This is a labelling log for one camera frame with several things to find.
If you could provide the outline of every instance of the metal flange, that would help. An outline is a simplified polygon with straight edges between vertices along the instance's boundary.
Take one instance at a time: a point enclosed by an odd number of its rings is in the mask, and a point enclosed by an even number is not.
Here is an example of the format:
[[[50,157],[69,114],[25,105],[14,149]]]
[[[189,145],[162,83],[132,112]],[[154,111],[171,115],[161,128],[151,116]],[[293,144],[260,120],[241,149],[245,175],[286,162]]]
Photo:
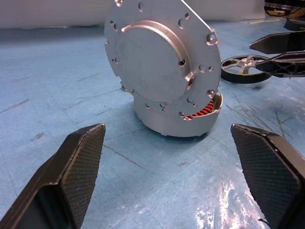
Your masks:
[[[213,98],[214,108],[210,114],[194,117],[192,120],[181,117],[167,117],[148,109],[143,109],[145,104],[134,99],[134,110],[139,119],[150,129],[159,132],[164,136],[192,137],[201,136],[210,131],[215,125],[221,107],[223,96],[216,94]]]
[[[216,95],[217,35],[183,0],[115,0],[105,35],[109,62],[135,106],[181,120]]]

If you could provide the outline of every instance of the scratch on mat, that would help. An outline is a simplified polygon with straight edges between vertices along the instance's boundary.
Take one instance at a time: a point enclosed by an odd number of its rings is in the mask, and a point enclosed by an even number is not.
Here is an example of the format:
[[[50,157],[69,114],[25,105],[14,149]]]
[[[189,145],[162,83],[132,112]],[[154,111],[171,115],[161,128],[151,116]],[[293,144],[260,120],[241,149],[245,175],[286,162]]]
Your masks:
[[[103,114],[103,113],[106,113],[107,111],[110,111],[110,110],[111,110],[111,108],[108,109],[108,110],[106,110],[106,111],[99,112],[98,114],[96,114],[96,116],[99,116],[99,115],[101,115],[101,114]]]
[[[31,140],[31,142],[40,139],[42,136],[44,136],[44,133],[39,133],[39,134],[37,134],[37,135]]]
[[[89,76],[86,76],[86,77],[84,77],[84,78],[81,78],[81,79],[79,79],[77,82],[83,81],[83,80],[85,80],[85,79],[88,79],[88,78],[91,78],[91,77],[94,77],[94,76],[97,76],[97,75],[99,75],[99,73],[93,74],[93,75],[89,75]]]
[[[184,166],[184,165],[186,165],[186,164],[187,164],[186,162],[183,162],[183,163],[181,163],[181,164],[179,165],[179,167]]]
[[[110,139],[113,139],[113,138],[116,138],[116,137],[121,137],[121,136],[124,136],[124,135],[133,134],[135,132],[138,132],[138,131],[141,131],[141,130],[146,130],[146,129],[148,129],[148,128],[145,127],[145,128],[139,129],[139,130],[135,130],[135,131],[132,131],[132,132],[125,133],[125,134],[117,135],[117,136],[114,136],[114,137],[109,137],[109,138],[106,138],[105,140],[110,140]]]
[[[282,128],[282,123],[281,123],[280,119],[278,118],[278,115],[277,115],[276,111],[275,111],[275,114],[276,114],[276,119],[277,119],[277,122],[278,122],[278,127],[280,128],[280,130],[282,132],[283,138],[286,139],[284,129]]]
[[[105,148],[107,148],[107,149],[110,149],[110,150],[111,150],[112,152],[114,152],[115,154],[117,154],[117,155],[123,157],[124,159],[126,159],[127,161],[129,161],[129,162],[133,163],[134,165],[140,167],[141,169],[144,169],[144,170],[149,171],[150,173],[152,173],[152,174],[154,174],[154,175],[157,175],[156,173],[154,173],[154,172],[152,172],[152,171],[150,171],[150,170],[148,170],[148,169],[142,167],[141,165],[137,164],[136,162],[130,160],[130,159],[129,159],[128,157],[126,157],[125,155],[123,155],[123,154],[119,153],[118,151],[112,149],[110,146],[107,146],[107,145],[104,144],[103,147],[105,147]]]
[[[234,98],[234,99],[239,103],[241,109],[242,109],[242,110],[244,111],[244,113],[248,116],[248,119],[249,119],[250,121],[252,121],[253,123],[255,123],[256,125],[258,125],[258,124],[255,122],[255,120],[253,120],[253,119],[251,118],[251,116],[247,113],[247,111],[245,110],[245,108],[244,108],[244,106],[242,105],[241,101],[237,98],[237,96],[236,96],[235,94],[232,94],[232,95],[233,95],[232,98]]]
[[[20,106],[20,105],[22,105],[22,104],[25,104],[25,103],[27,103],[28,101],[29,101],[29,99],[26,99],[26,100],[24,100],[24,101],[22,101],[22,102],[20,102],[20,103],[18,103],[18,104],[16,104],[16,105],[14,105],[14,106],[11,106],[11,107],[9,107],[9,108],[7,108],[7,109],[1,111],[0,114],[2,114],[3,112],[6,112],[6,111],[8,111],[8,110],[14,109],[15,107]]]
[[[72,107],[74,107],[74,106],[76,106],[76,105],[78,105],[78,104],[81,104],[81,103],[83,103],[83,102],[85,102],[85,101],[87,101],[87,100],[89,100],[89,99],[85,99],[85,100],[80,101],[80,102],[78,102],[78,103],[76,103],[76,104],[73,104],[72,106],[70,106],[70,107],[68,107],[68,108],[65,108],[64,111],[65,111],[65,110],[68,110],[68,109],[70,109],[70,108],[72,108]]]

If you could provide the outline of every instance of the textured rubber pad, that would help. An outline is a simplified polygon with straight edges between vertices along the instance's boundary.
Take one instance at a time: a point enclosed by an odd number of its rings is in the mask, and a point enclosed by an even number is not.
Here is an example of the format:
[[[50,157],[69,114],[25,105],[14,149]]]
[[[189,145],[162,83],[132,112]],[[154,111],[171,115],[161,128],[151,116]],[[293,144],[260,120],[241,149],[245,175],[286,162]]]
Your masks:
[[[105,126],[92,125],[66,137],[38,168],[0,229],[80,229],[94,190]]]
[[[60,182],[78,229],[81,228],[95,187],[103,139],[102,128],[85,135]]]
[[[280,228],[300,192],[299,178],[264,135],[237,126],[231,132],[251,194],[270,228]]]

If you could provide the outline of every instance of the copper coil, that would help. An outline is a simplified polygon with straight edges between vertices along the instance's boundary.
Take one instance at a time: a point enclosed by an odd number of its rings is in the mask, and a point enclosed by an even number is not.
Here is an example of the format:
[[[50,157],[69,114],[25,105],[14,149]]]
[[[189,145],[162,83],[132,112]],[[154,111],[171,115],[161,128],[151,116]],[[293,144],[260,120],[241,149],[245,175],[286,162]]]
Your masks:
[[[204,109],[202,109],[201,111],[199,111],[191,116],[185,116],[185,118],[193,119],[194,117],[207,115],[213,111],[213,108],[214,108],[214,101],[212,100]]]

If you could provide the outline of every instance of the blue table surface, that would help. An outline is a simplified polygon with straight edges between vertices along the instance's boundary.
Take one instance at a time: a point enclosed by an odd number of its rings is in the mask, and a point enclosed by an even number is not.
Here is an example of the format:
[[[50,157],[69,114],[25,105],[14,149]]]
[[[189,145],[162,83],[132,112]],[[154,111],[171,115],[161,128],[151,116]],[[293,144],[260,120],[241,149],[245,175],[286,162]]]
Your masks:
[[[249,43],[287,31],[284,20],[259,21],[208,22],[222,60],[261,55]],[[214,128],[202,137],[165,137],[137,118],[105,40],[101,27],[0,31],[0,218],[69,133],[105,123],[82,229],[267,229],[258,221],[264,216],[245,182],[230,126],[278,133],[305,155],[305,79],[221,80],[224,105]]]

